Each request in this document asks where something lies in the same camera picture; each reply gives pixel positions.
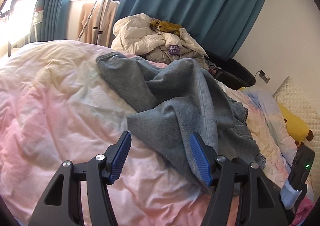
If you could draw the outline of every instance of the white quilted panel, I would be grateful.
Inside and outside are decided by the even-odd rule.
[[[310,172],[316,200],[320,195],[320,116],[290,76],[284,80],[273,97],[290,112],[304,120],[314,134],[311,142],[305,140],[304,143],[316,152]]]

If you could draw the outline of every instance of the yellow plush toy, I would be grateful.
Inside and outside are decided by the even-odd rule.
[[[288,134],[297,142],[301,143],[305,139],[311,141],[313,139],[313,133],[309,129],[308,125],[299,117],[288,111],[287,108],[278,104],[282,112],[284,120],[286,121],[286,127]]]

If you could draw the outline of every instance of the white puffer jacket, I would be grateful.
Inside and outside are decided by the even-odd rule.
[[[159,35],[150,28],[152,21],[152,18],[144,13],[118,20],[113,27],[116,38],[111,48],[137,56],[146,55],[148,60],[166,64],[180,58],[194,58],[205,67],[204,56],[207,55],[186,29],[180,29],[179,37],[171,33]],[[170,55],[170,45],[178,45],[181,49],[180,54]]]

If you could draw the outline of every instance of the ribbed blue rubber pad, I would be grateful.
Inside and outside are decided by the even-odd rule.
[[[112,183],[114,183],[115,180],[119,179],[122,168],[124,166],[124,162],[127,159],[130,147],[131,147],[131,135],[130,133],[128,133],[124,141],[122,142],[118,150],[118,153],[111,165],[112,173],[110,175],[110,180],[112,181]]]
[[[210,173],[210,164],[204,154],[204,151],[202,150],[197,137],[194,134],[190,136],[190,147],[192,150],[192,154],[196,160],[196,164],[200,172],[202,181],[205,181],[207,186],[210,186],[213,180]]]

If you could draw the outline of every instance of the beige sweater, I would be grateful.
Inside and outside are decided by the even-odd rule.
[[[102,0],[98,0],[96,7],[92,13],[92,16],[89,20],[89,23],[87,25],[87,28],[84,31],[84,34],[82,35],[82,38],[80,41],[85,42],[85,43],[92,43],[92,39],[93,39],[93,26],[96,24],[96,20],[97,20],[97,14],[98,14],[98,10],[99,10],[99,6]],[[86,20],[87,17],[90,14],[90,11],[94,5],[95,0],[86,0],[83,5],[82,5],[82,10],[81,10],[81,14],[80,14],[80,18],[79,18],[79,27],[78,27],[78,35],[80,34]],[[104,4],[104,9],[102,12],[102,15],[105,11],[107,2],[105,2]],[[108,12],[106,14],[106,17],[103,19],[103,22],[101,24],[101,30],[103,31],[102,38],[101,38],[101,45],[102,46],[108,46],[109,45],[109,41],[110,41],[110,35],[112,34],[112,24],[113,24],[113,20],[115,18],[116,15],[116,11],[118,8],[118,3],[115,1],[111,1],[109,8],[108,8]]]

